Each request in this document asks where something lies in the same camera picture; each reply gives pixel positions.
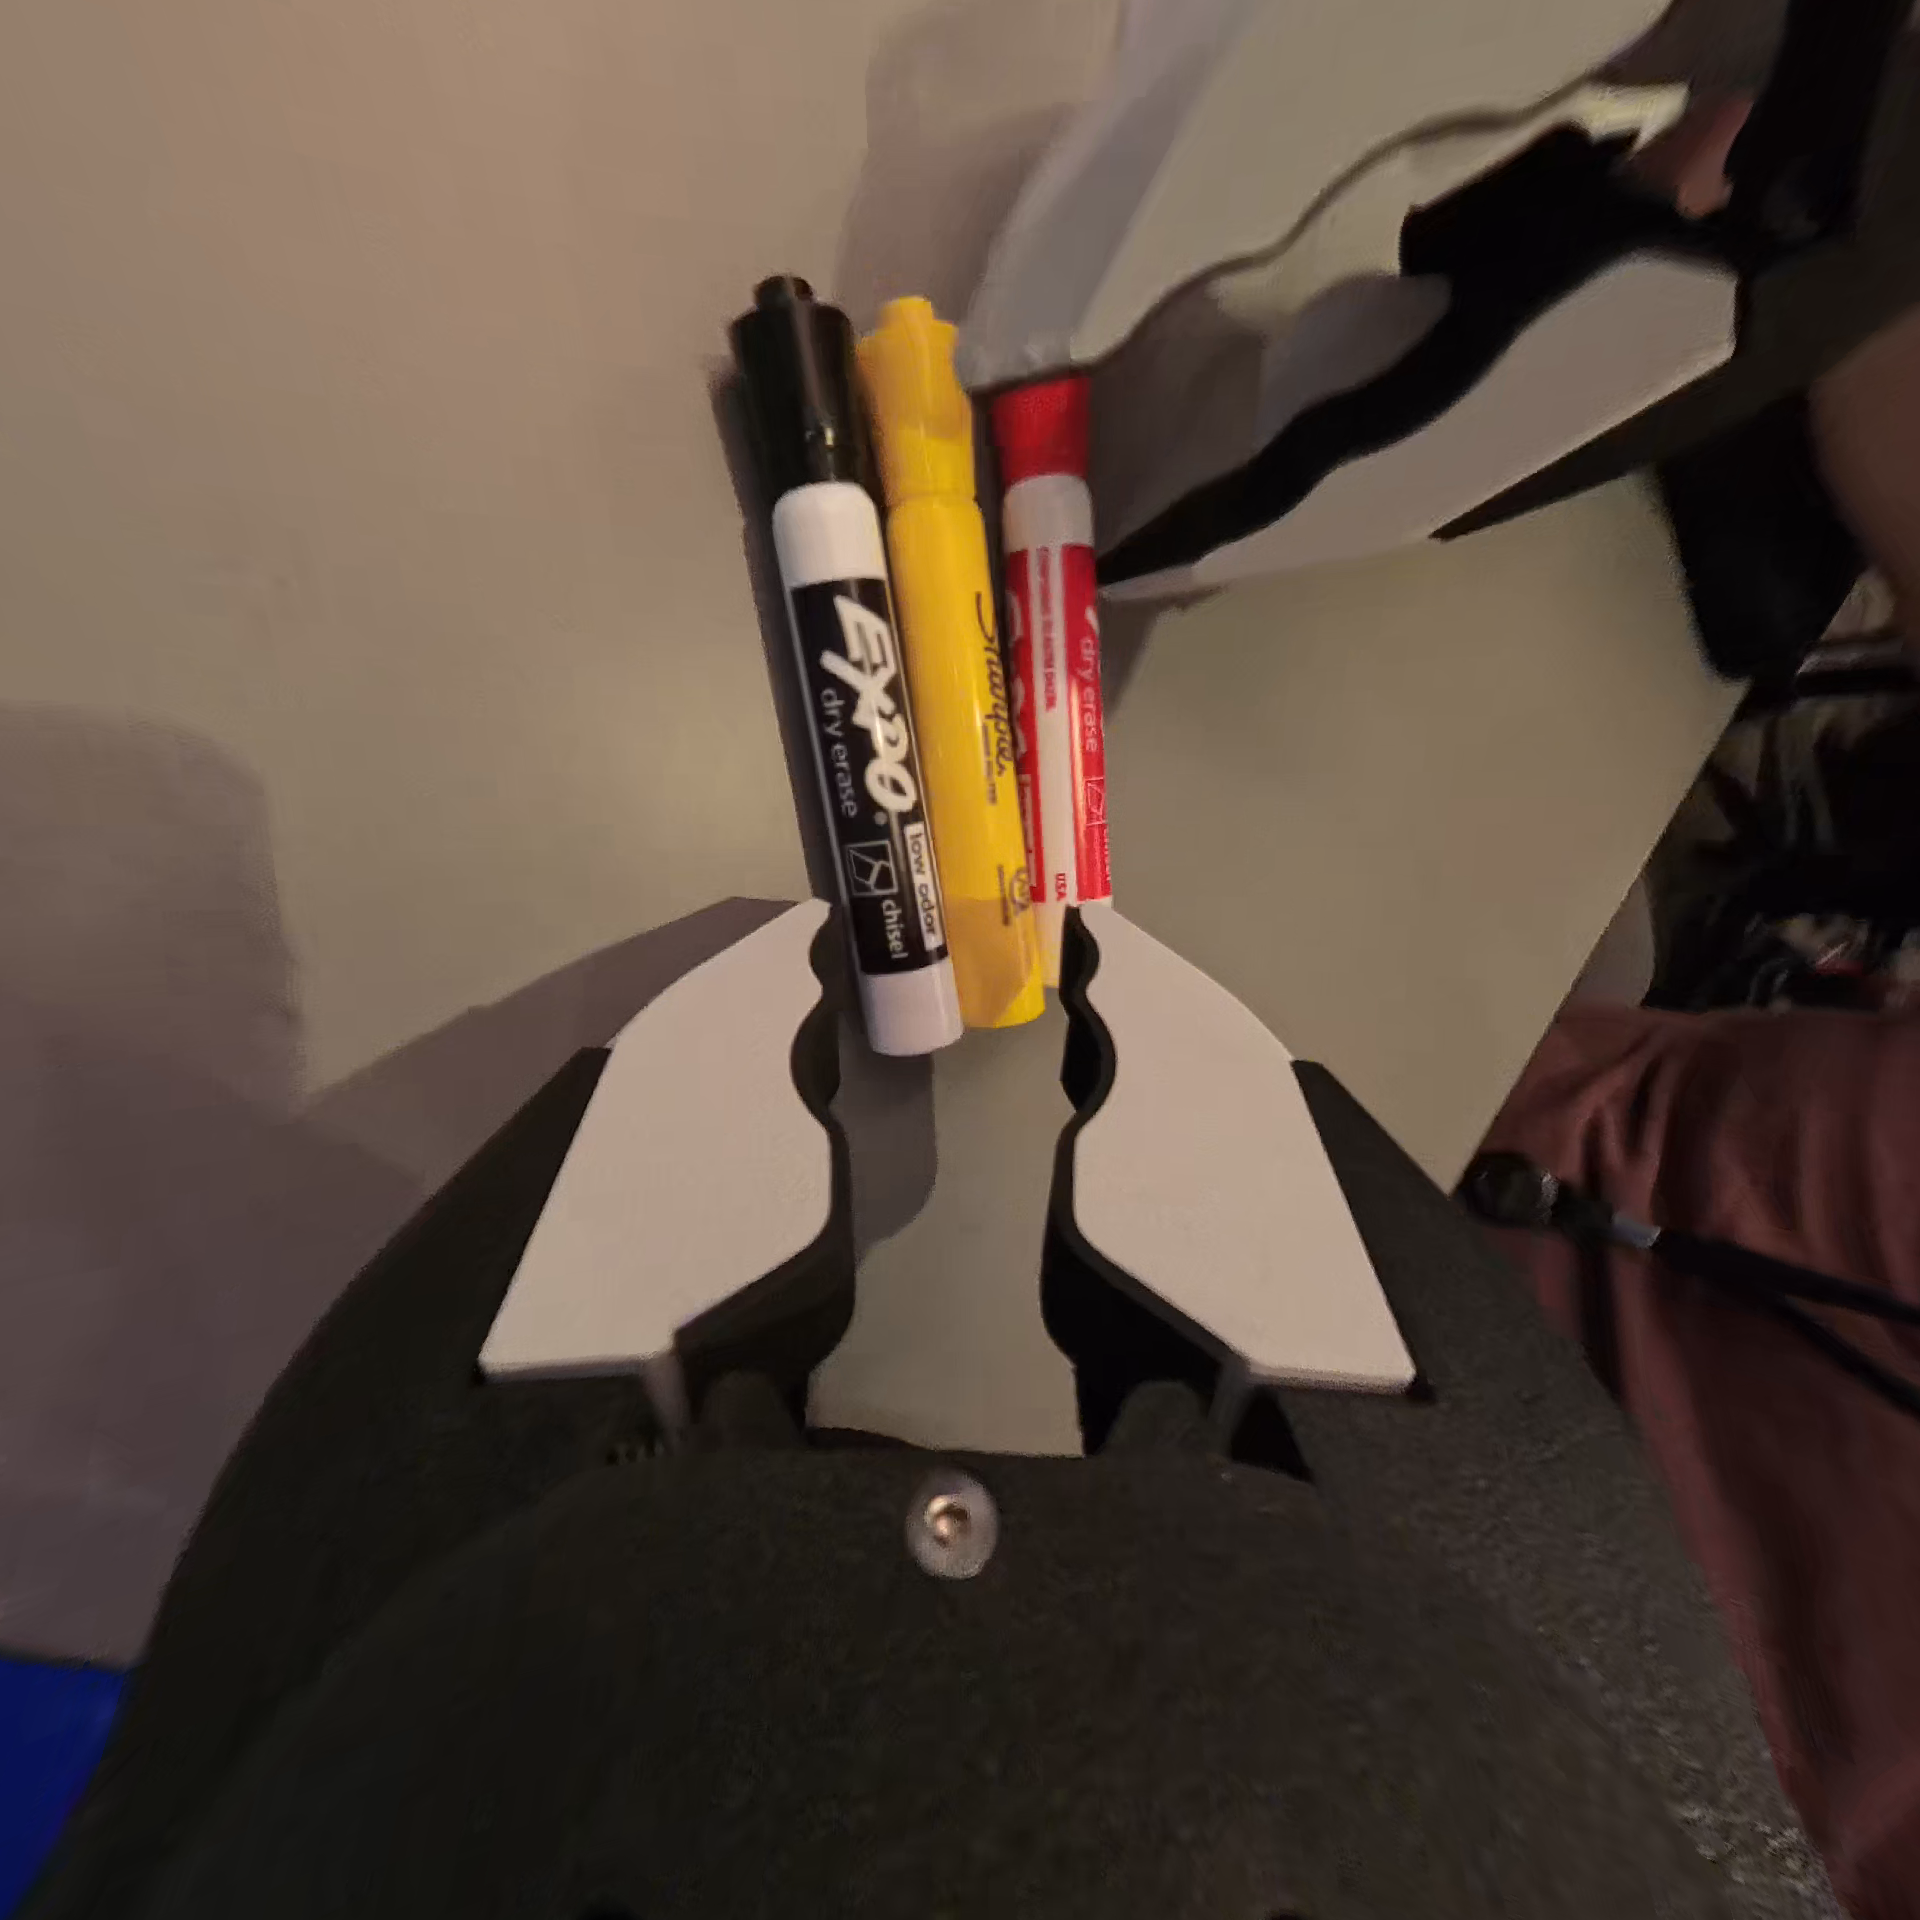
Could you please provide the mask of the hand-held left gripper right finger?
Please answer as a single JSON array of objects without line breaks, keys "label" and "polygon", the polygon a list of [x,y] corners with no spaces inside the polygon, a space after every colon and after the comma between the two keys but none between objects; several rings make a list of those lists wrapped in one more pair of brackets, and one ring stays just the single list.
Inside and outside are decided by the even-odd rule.
[{"label": "hand-held left gripper right finger", "polygon": [[1405,1397],[1418,1362],[1286,1043],[1111,905],[1067,911],[1060,987],[1040,1307],[1082,1449],[1161,1385],[1224,1454],[1283,1454],[1287,1394]]}]

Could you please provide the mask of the person's right hand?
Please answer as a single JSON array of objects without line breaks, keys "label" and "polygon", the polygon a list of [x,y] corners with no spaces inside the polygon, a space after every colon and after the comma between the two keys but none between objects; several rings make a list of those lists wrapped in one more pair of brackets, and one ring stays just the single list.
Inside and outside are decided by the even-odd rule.
[{"label": "person's right hand", "polygon": [[1840,520],[1907,621],[1918,603],[1918,314],[1824,373],[1807,397],[1816,464]]}]

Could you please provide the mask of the person's maroon shirt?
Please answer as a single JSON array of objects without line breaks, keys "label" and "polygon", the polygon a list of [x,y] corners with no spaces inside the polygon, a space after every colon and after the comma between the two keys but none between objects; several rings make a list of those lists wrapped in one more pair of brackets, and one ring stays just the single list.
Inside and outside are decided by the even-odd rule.
[{"label": "person's maroon shirt", "polygon": [[[1651,1225],[1918,1298],[1913,1011],[1570,999],[1482,1145]],[[1642,1429],[1840,1906],[1913,1918],[1915,1418],[1630,1250],[1493,1240]]]}]

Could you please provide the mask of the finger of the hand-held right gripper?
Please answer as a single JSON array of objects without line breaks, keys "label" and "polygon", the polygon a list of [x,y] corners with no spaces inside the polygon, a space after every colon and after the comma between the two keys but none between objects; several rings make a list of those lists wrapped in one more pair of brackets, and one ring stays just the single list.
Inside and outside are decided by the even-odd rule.
[{"label": "finger of the hand-held right gripper", "polygon": [[1438,269],[1345,282],[1286,340],[1278,424],[1097,551],[1121,600],[1438,535],[1719,370],[1739,275],[1675,223],[1497,226]]},{"label": "finger of the hand-held right gripper", "polygon": [[1115,52],[1019,186],[958,330],[972,394],[1084,371],[1166,300],[1275,252],[1427,133],[1516,123],[1662,2],[1126,4]]}]

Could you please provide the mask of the blue plastic bin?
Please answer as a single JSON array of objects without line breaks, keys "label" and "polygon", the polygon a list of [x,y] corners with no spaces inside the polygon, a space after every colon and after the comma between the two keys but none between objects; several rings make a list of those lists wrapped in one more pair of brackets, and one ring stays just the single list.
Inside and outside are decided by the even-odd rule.
[{"label": "blue plastic bin", "polygon": [[1,1655],[1,1914],[33,1884],[107,1746],[130,1676]]}]

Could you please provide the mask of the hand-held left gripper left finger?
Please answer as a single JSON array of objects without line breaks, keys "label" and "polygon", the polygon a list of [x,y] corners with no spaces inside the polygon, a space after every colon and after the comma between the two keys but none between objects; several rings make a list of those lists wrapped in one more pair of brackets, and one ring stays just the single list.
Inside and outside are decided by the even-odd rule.
[{"label": "hand-held left gripper left finger", "polygon": [[849,1151],[832,1106],[826,901],[714,952],[613,1034],[477,1369],[632,1377],[665,1436],[732,1376],[797,1424],[852,1321]]}]

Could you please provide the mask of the red dry-erase marker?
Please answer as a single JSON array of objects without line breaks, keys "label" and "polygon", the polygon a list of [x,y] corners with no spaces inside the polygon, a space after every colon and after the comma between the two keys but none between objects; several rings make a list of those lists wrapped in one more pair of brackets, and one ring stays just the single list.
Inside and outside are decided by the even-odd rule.
[{"label": "red dry-erase marker", "polygon": [[1082,376],[996,396],[1004,651],[1030,896],[1043,930],[1111,896],[1102,631]]}]

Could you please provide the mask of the yellow highlighter marker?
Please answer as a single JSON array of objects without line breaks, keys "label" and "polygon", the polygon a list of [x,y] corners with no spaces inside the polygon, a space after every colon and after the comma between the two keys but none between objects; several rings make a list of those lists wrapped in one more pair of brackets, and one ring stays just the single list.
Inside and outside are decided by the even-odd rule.
[{"label": "yellow highlighter marker", "polygon": [[948,949],[968,1030],[1043,1014],[1043,963],[996,620],[975,422],[955,330],[890,300],[855,343],[924,770]]}]

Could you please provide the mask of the black dry-erase marker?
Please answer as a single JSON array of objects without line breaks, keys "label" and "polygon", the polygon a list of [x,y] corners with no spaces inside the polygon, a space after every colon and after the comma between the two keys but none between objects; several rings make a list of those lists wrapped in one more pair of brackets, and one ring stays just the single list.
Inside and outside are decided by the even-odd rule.
[{"label": "black dry-erase marker", "polygon": [[729,343],[862,1021],[922,1058],[963,1020],[852,322],[778,274]]}]

